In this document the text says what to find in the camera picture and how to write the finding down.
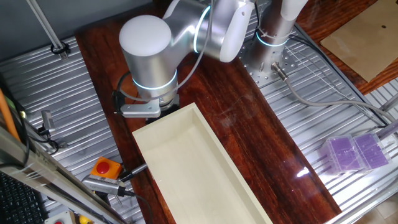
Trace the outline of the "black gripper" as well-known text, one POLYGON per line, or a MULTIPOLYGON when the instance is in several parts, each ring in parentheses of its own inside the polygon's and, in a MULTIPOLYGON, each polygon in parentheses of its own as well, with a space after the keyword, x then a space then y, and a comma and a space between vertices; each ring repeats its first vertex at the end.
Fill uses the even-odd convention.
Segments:
POLYGON ((175 95, 173 100, 171 100, 167 105, 163 105, 160 107, 162 114, 170 114, 174 111, 177 111, 180 108, 180 97, 179 95, 175 95))

